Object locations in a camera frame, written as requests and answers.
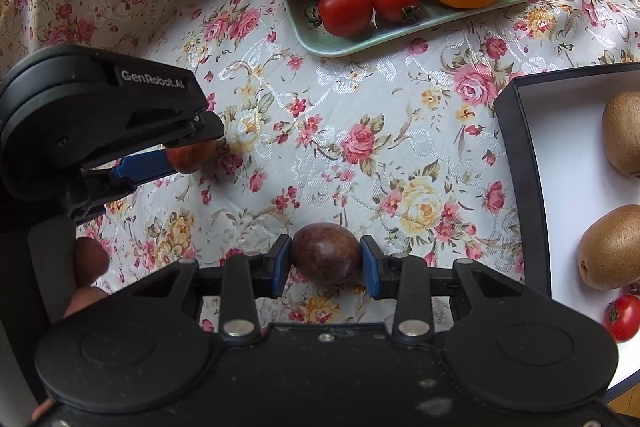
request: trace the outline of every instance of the green plate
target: green plate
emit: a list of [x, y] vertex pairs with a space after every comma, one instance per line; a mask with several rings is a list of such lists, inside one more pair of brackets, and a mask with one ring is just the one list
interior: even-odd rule
[[324, 30], [318, 18], [318, 0], [286, 0], [286, 6], [296, 37], [308, 51], [321, 57], [344, 57], [420, 30], [524, 1], [528, 0], [497, 0], [484, 8], [457, 10], [436, 0], [422, 0], [422, 17], [418, 22], [398, 25], [374, 16], [369, 30], [350, 39], [334, 37]]

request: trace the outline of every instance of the floral tablecloth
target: floral tablecloth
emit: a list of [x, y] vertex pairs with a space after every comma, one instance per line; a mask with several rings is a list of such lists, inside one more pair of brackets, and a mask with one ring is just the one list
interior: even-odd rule
[[[477, 259], [524, 276], [493, 102], [515, 76], [640, 55], [640, 0], [531, 0], [341, 59], [307, 54], [283, 0], [0, 0], [0, 69], [76, 42], [190, 68], [226, 125], [216, 165], [145, 185], [79, 230], [111, 255], [100, 285], [179, 257], [224, 264], [280, 233], [331, 221], [430, 266]], [[270, 321], [390, 321], [362, 282], [292, 270]], [[202, 326], [217, 327], [207, 300]], [[434, 299], [441, 327], [444, 300]]]

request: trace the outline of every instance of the screw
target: screw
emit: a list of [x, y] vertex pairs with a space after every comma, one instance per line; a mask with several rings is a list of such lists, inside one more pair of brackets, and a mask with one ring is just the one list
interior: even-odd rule
[[226, 322], [222, 329], [230, 337], [246, 337], [254, 332], [255, 325], [254, 323], [244, 319], [235, 319]]
[[335, 340], [335, 337], [331, 333], [320, 333], [318, 335], [318, 340], [320, 342], [329, 343]]
[[425, 321], [409, 319], [398, 324], [398, 331], [407, 337], [421, 337], [431, 329]]

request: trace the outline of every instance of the blue gripper pad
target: blue gripper pad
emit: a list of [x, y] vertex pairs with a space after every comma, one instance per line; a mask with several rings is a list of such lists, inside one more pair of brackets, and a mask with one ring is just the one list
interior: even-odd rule
[[367, 292], [372, 298], [377, 298], [380, 293], [380, 279], [378, 279], [378, 263], [367, 243], [361, 239], [362, 250], [362, 277], [367, 286]]
[[135, 185], [175, 174], [175, 169], [169, 164], [164, 149], [127, 156], [112, 171], [117, 179], [130, 180]]
[[289, 277], [291, 267], [291, 238], [281, 235], [271, 248], [277, 248], [278, 253], [273, 261], [273, 277], [271, 279], [271, 292], [273, 298], [282, 296], [284, 285]]

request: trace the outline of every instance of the open box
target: open box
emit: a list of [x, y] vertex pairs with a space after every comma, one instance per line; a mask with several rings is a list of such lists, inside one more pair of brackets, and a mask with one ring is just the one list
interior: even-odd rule
[[[527, 285], [601, 322], [622, 290], [582, 282], [577, 247], [591, 224], [623, 204], [640, 204], [640, 181], [608, 162], [602, 112], [625, 90], [640, 90], [640, 64], [611, 64], [522, 76], [495, 110], [520, 217]], [[640, 381], [640, 333], [618, 344], [609, 401]]]

